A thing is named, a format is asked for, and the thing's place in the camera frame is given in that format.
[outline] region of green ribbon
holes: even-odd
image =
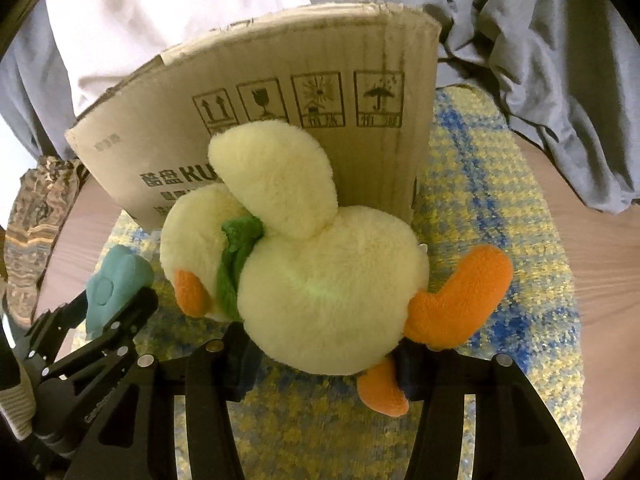
[[[264,235],[264,227],[253,215],[233,218],[222,223],[226,235],[226,249],[222,251],[216,296],[222,311],[233,321],[242,321],[238,312],[240,273],[254,245]]]

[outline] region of stuffed toy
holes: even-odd
[[[241,320],[266,355],[310,374],[358,374],[370,408],[403,415],[408,401],[390,352],[405,336],[433,349],[465,342],[495,309],[511,262],[474,247],[440,291],[412,229],[364,206],[338,206],[319,143],[280,121],[214,136],[224,184],[176,201],[160,261],[188,316]]]

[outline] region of umbrella icon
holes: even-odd
[[[374,86],[371,90],[364,92],[364,97],[376,97],[377,101],[373,109],[380,111],[381,99],[383,97],[395,97],[395,95],[383,86]]]

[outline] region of cardboard box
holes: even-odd
[[[216,179],[210,136],[279,118],[326,150],[341,205],[409,222],[428,155],[440,25],[396,4],[284,10],[163,52],[107,91],[66,138],[145,229]]]

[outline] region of printed symbol on box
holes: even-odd
[[[276,78],[238,85],[238,93],[250,121],[282,119],[289,122],[280,83]]]
[[[339,72],[293,75],[291,84],[303,128],[344,126],[342,79]]]
[[[224,88],[195,95],[192,99],[210,134],[238,124],[236,112]]]
[[[404,104],[403,72],[353,73],[357,125],[364,128],[399,128]]]

